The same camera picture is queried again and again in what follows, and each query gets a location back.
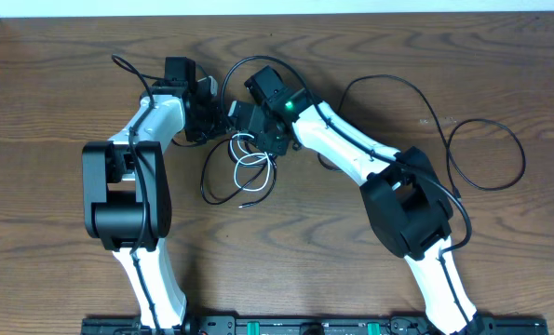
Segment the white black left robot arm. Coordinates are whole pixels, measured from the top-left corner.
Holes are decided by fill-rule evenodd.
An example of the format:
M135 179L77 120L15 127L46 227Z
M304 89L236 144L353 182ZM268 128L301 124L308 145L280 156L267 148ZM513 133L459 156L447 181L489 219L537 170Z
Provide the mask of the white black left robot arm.
M182 131L212 129L217 91L211 76L193 84L154 84L121 131L83 148L86 230L121 263L141 309L131 325L102 321L102 334L198 331L167 250L172 206L164 152Z

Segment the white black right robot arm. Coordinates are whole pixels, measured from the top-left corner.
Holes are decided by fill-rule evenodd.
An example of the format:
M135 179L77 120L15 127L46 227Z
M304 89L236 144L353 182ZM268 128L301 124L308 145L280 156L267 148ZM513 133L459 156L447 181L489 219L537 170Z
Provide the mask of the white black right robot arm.
M429 322L443 334L482 331L453 258L464 243L453 242L450 220L455 211L468 215L422 151L402 152L371 139L305 89L234 101L227 115L262 152L283 154L279 144L296 141L332 161L358 185L376 237L408 263Z

